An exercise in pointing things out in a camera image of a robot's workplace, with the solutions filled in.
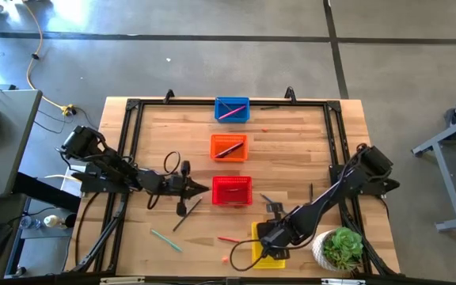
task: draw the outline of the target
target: gray metal stand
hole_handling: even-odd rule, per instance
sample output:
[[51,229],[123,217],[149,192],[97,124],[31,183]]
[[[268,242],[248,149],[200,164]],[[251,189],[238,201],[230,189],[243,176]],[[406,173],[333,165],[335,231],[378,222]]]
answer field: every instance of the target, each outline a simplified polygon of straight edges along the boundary
[[[446,160],[443,156],[443,144],[456,144],[456,140],[450,140],[449,138],[453,135],[456,135],[456,124],[447,128],[446,130],[440,132],[432,139],[429,139],[427,142],[422,143],[418,147],[412,149],[412,153],[416,157],[420,157],[424,152],[433,150],[435,157],[437,159],[439,169],[443,175],[444,184],[446,185],[446,190],[450,196],[451,203],[453,204],[453,209],[456,214],[456,191],[453,181],[451,180],[450,171],[448,170]],[[450,221],[437,222],[435,227],[438,231],[452,230],[456,229],[456,218]]]

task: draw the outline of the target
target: gray floor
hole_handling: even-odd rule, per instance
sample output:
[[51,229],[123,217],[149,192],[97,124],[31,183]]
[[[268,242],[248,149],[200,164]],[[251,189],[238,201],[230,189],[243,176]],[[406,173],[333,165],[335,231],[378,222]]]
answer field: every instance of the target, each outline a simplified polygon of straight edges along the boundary
[[[48,32],[96,34],[328,36],[322,0],[132,0],[33,2]],[[456,39],[456,0],[331,0],[338,36]],[[0,31],[36,32],[18,1],[7,2]],[[0,83],[25,89],[29,54],[38,40],[0,38]],[[99,122],[107,96],[339,98],[328,43],[226,41],[45,40],[33,70],[37,88],[61,104],[85,109]],[[388,195],[401,270],[408,276],[456,281],[456,230],[438,234],[434,222],[453,209],[433,155],[414,158],[411,148],[444,128],[443,112],[456,104],[456,45],[341,44],[349,97],[361,99],[372,143],[395,163],[401,187]],[[60,117],[42,102],[40,109]],[[38,115],[59,130],[61,123]],[[37,126],[21,165],[35,177],[63,173],[61,135]],[[36,168],[39,162],[42,167]],[[51,180],[59,186],[60,181]],[[58,272],[67,241],[26,243],[21,264],[32,274]],[[54,266],[34,258],[38,249],[58,254]]]

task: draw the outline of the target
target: wooden table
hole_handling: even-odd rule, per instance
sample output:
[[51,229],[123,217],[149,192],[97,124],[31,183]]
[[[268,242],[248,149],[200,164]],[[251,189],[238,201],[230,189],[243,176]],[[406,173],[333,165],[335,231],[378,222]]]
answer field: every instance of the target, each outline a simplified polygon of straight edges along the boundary
[[[126,102],[127,97],[108,97],[101,118],[100,131],[109,146],[114,149],[117,148],[119,141]],[[340,102],[349,150],[353,154],[358,144],[370,143],[362,103],[358,100]],[[290,210],[309,200],[310,183],[314,185],[314,197],[318,197],[329,187],[328,166],[331,161],[322,109],[289,106],[261,110],[260,107],[251,107],[251,118],[244,124],[217,123],[213,112],[212,106],[147,105],[143,113],[135,160],[141,166],[162,172],[165,156],[168,152],[177,150],[183,160],[191,162],[192,178],[209,187],[213,176],[251,176],[253,205],[245,208],[218,207],[211,204],[211,192],[204,193],[203,201],[174,233],[172,228],[180,220],[175,213],[177,197],[163,196],[155,209],[148,211],[146,204],[149,196],[145,192],[131,194],[117,275],[340,276],[338,273],[320,268],[313,258],[310,246],[291,251],[291,259],[286,261],[285,269],[251,269],[247,272],[237,272],[229,264],[221,261],[223,257],[230,255],[233,244],[216,238],[224,236],[240,240],[250,239],[251,222],[271,218],[272,215],[265,210],[266,202],[260,193],[282,202],[284,208]],[[125,154],[129,152],[129,140],[134,124],[135,116],[130,122]],[[335,120],[332,121],[332,125],[336,130]],[[219,163],[209,158],[211,134],[227,132],[248,135],[248,161]],[[339,146],[337,132],[334,132],[336,144]],[[170,162],[169,167],[173,164],[173,158],[170,158]],[[100,234],[107,196],[100,194],[86,214],[79,238],[80,258],[85,256]],[[84,211],[89,197],[82,200],[79,214]],[[196,199],[197,197],[188,201],[188,207],[192,206]],[[369,196],[360,196],[359,202],[368,240],[388,266],[398,272],[390,225],[382,202]],[[322,233],[338,226],[339,209],[334,207],[323,215],[317,232]],[[152,235],[151,229],[175,242],[184,250],[183,253],[173,250],[164,241]],[[245,245],[247,246],[241,246],[234,255],[234,263],[239,268],[251,263],[250,244]],[[70,244],[66,270],[74,266],[74,247],[73,240]],[[111,248],[112,239],[109,239],[105,263],[109,259]]]

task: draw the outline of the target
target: white pot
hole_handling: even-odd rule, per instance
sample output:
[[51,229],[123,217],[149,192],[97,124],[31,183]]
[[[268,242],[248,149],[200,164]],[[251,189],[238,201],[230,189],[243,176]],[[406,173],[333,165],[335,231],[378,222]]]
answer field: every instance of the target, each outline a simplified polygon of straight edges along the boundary
[[312,250],[314,259],[316,262],[323,267],[324,269],[333,271],[333,272],[347,272],[346,270],[341,270],[333,266],[323,254],[323,243],[330,234],[334,234],[335,230],[329,230],[323,234],[317,235],[313,240]]

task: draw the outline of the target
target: yellow cable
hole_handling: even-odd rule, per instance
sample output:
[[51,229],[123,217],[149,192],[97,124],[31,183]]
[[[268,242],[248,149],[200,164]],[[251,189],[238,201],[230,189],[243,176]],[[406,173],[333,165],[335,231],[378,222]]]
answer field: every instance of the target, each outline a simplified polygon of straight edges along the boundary
[[[23,1],[22,4],[24,4],[24,6],[28,9],[29,13],[31,14],[31,17],[32,19],[35,21],[36,23],[36,27],[38,28],[38,32],[40,33],[40,44],[38,45],[38,48],[36,49],[36,51],[34,52],[34,55],[38,56],[38,54],[40,53],[40,50],[41,50],[41,46],[44,42],[44,33],[42,32],[41,30],[41,27],[40,27],[40,24],[38,23],[38,20],[36,19],[35,17],[35,14],[31,11],[31,9],[29,9],[29,6],[28,4],[26,4],[26,1]],[[34,57],[31,57],[31,61],[29,62],[29,65],[28,65],[28,71],[26,72],[26,78],[28,79],[28,84],[29,84],[29,87],[31,87],[33,90],[36,90],[36,87],[33,85],[33,83],[31,82],[31,67],[32,67],[32,63],[35,61],[35,58]],[[69,104],[67,106],[62,106],[60,104],[57,104],[53,101],[51,101],[50,99],[46,98],[45,96],[42,95],[42,98],[54,105],[55,107],[61,109],[62,113],[64,116],[67,116],[69,115],[68,112],[73,108],[73,105],[72,104]]]

